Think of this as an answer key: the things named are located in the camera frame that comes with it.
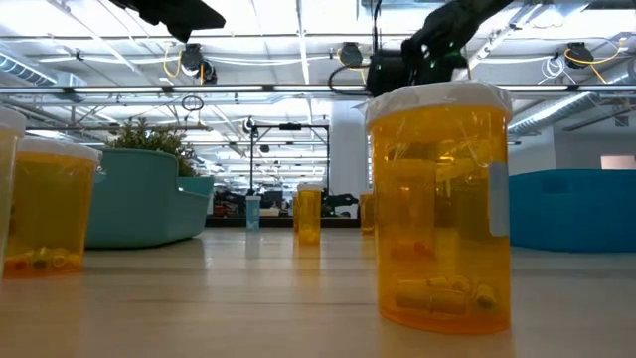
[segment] green plant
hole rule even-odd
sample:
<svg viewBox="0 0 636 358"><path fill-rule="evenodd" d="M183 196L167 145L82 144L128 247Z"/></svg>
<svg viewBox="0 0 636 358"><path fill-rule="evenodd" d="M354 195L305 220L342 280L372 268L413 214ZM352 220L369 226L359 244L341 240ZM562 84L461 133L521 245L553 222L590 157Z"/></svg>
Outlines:
<svg viewBox="0 0 636 358"><path fill-rule="evenodd" d="M190 143L183 143L186 134L179 133L174 127L151 127L146 119L138 124L126 123L118 132L117 139L106 143L110 148L144 149L172 154L179 162L179 176L194 177L197 172L190 164L195 150Z"/></svg>

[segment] label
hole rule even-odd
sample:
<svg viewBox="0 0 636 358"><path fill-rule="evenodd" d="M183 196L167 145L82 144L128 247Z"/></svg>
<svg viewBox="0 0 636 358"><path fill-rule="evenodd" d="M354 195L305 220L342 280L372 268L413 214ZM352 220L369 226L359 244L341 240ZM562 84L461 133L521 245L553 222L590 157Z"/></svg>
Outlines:
<svg viewBox="0 0 636 358"><path fill-rule="evenodd" d="M508 199L508 164L492 162L488 165L488 217L490 234L494 237L510 235L510 208Z"/></svg>

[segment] table surface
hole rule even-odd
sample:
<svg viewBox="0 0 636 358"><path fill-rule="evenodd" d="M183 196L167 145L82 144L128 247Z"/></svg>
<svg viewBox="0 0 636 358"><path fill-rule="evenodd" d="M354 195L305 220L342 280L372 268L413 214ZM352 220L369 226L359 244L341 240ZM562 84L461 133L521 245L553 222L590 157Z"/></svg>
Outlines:
<svg viewBox="0 0 636 358"><path fill-rule="evenodd" d="M636 256L513 250L513 327L448 336L382 319L372 240L209 229L88 252L83 274L5 280L0 357L636 357Z"/></svg>

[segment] teal couch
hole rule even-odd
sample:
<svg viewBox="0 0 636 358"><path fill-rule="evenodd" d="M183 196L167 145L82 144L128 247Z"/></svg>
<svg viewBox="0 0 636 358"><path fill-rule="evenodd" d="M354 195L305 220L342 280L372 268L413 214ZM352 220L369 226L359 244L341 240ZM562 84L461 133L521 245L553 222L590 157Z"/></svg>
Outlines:
<svg viewBox="0 0 636 358"><path fill-rule="evenodd" d="M510 177L514 246L636 253L636 170L555 169Z"/></svg>
<svg viewBox="0 0 636 358"><path fill-rule="evenodd" d="M173 155L104 149L90 204L87 249L140 249L203 232L214 179L178 178Z"/></svg>

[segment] pill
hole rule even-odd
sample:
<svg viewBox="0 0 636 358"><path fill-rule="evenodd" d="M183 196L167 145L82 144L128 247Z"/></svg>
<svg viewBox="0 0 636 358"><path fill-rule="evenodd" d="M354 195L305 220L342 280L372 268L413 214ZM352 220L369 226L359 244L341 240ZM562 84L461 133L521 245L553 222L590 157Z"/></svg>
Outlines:
<svg viewBox="0 0 636 358"><path fill-rule="evenodd" d="M450 289L464 292L466 294L470 293L470 282L466 277L455 276L449 281Z"/></svg>
<svg viewBox="0 0 636 358"><path fill-rule="evenodd" d="M4 263L4 268L6 271L14 270L20 271L27 268L29 265L29 258L24 255L19 255L11 258L7 258Z"/></svg>
<svg viewBox="0 0 636 358"><path fill-rule="evenodd" d="M480 284L477 287L475 301L483 309L493 309L497 304L493 288L486 284Z"/></svg>
<svg viewBox="0 0 636 358"><path fill-rule="evenodd" d="M450 283L448 282L448 278L446 277L435 277L428 279L428 285L433 288L450 288Z"/></svg>
<svg viewBox="0 0 636 358"><path fill-rule="evenodd" d="M67 256L69 255L69 251L65 249L55 249L51 251L51 264L54 268L62 268L67 264Z"/></svg>
<svg viewBox="0 0 636 358"><path fill-rule="evenodd" d="M81 256L80 255L76 255L76 254L70 254L67 257L67 260L69 261L69 265L72 265L74 267L81 267Z"/></svg>
<svg viewBox="0 0 636 358"><path fill-rule="evenodd" d="M430 287L424 280L406 280L397 285L396 306L427 313L461 315L466 313L467 296L459 291Z"/></svg>
<svg viewBox="0 0 636 358"><path fill-rule="evenodd" d="M46 269L47 268L47 261L44 259L35 259L33 260L33 269Z"/></svg>
<svg viewBox="0 0 636 358"><path fill-rule="evenodd" d="M432 313L462 315L466 313L466 306L466 294L454 290L436 290L430 300Z"/></svg>

